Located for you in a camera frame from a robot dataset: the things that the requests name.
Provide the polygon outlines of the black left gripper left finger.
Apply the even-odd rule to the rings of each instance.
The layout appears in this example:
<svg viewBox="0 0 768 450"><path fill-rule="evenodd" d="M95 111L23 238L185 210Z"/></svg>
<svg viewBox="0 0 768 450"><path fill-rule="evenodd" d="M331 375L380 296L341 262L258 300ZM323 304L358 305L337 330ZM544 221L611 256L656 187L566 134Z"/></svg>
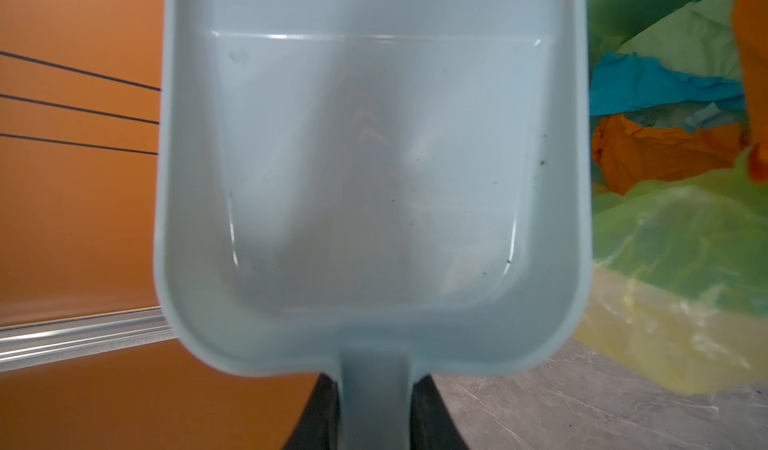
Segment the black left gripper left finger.
<svg viewBox="0 0 768 450"><path fill-rule="evenodd" d="M339 435L339 391L320 374L284 450L336 450Z"/></svg>

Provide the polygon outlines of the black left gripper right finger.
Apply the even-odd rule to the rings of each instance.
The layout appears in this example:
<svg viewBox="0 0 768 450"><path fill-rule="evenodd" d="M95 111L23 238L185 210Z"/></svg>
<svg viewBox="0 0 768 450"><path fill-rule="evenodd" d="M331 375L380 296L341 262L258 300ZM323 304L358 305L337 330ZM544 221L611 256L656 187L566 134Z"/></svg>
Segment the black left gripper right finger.
<svg viewBox="0 0 768 450"><path fill-rule="evenodd" d="M412 450L468 450L431 375L413 388L410 415Z"/></svg>

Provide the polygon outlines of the grey-green dustpan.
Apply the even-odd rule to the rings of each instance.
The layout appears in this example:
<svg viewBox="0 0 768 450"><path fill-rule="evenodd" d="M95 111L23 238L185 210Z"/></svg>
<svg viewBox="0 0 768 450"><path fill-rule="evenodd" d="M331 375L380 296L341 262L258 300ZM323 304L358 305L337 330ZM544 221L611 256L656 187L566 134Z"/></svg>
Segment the grey-green dustpan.
<svg viewBox="0 0 768 450"><path fill-rule="evenodd" d="M586 0L165 0L167 322L410 448L418 381L526 371L584 312L588 78Z"/></svg>

